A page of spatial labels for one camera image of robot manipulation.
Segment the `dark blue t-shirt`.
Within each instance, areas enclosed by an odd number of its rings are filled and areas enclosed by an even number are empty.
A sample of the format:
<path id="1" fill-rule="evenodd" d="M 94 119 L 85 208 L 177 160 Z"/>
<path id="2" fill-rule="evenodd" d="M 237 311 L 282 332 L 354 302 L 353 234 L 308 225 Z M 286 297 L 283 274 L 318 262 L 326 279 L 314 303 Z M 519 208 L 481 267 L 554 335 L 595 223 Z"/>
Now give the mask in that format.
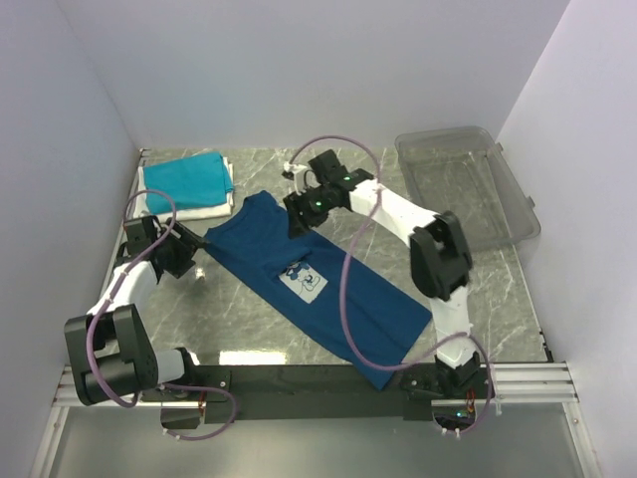
<path id="1" fill-rule="evenodd" d="M 316 232 L 288 236 L 288 215 L 262 191 L 220 226 L 206 252 L 313 341 L 352 363 L 376 389 L 392 377 L 431 313 L 358 260 L 352 260 L 346 312 L 354 343 L 342 330 L 338 292 L 345 253 Z"/>

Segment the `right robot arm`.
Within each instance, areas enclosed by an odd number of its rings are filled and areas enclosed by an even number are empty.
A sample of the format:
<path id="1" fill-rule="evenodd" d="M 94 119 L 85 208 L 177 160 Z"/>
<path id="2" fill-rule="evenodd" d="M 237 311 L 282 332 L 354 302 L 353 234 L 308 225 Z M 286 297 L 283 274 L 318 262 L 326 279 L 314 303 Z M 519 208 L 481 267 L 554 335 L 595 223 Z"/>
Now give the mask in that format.
<path id="1" fill-rule="evenodd" d="M 285 162 L 283 177 L 295 187 L 284 198 L 292 238 L 323 224 L 334 208 L 345 208 L 405 244 L 412 282 L 429 299 L 439 344 L 432 393 L 463 396 L 478 375 L 480 358 L 478 346 L 470 339 L 468 312 L 473 259 L 457 216 L 415 205 L 364 169 L 347 170 L 331 149 L 307 166 Z"/>

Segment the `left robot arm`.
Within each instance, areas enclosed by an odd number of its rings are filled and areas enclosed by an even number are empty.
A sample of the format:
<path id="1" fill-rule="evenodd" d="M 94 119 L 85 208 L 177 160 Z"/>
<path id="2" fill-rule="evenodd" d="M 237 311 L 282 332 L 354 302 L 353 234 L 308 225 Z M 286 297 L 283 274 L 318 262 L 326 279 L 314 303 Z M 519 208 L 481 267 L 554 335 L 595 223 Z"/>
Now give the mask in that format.
<path id="1" fill-rule="evenodd" d="M 123 233 L 103 296 L 65 323 L 77 397 L 84 405 L 113 400 L 133 407 L 142 392 L 163 385 L 175 399 L 188 399 L 199 386 L 188 351 L 155 351 L 139 308 L 163 275 L 179 279 L 189 272 L 208 241 L 179 222 L 154 216 L 125 221 Z"/>

